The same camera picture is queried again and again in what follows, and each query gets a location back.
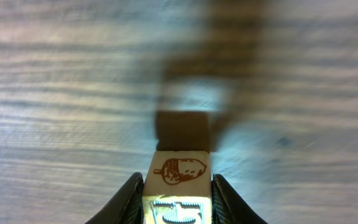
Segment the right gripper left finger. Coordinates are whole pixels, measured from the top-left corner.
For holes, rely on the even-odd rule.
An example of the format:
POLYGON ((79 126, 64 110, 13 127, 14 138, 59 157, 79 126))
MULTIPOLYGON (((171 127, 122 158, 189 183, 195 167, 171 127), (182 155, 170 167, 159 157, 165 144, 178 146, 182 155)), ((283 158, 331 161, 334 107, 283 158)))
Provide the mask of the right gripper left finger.
POLYGON ((133 173, 108 203, 86 224, 143 224, 143 188, 142 174, 133 173))

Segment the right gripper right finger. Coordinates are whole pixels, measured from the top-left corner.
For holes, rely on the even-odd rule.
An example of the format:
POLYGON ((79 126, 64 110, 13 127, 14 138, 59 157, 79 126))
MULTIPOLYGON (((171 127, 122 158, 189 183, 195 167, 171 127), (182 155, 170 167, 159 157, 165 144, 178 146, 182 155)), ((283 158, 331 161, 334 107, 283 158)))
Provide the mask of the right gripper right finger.
POLYGON ((213 175, 211 186, 212 224, 267 224, 221 174, 213 175))

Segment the yellow top wooden block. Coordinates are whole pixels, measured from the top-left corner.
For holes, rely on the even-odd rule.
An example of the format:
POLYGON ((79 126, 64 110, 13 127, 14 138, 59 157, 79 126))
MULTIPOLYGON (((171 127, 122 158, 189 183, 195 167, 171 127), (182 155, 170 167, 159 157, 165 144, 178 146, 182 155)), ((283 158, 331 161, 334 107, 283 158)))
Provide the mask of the yellow top wooden block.
POLYGON ((210 155, 205 151, 157 151, 142 192, 146 224, 211 224, 210 155))

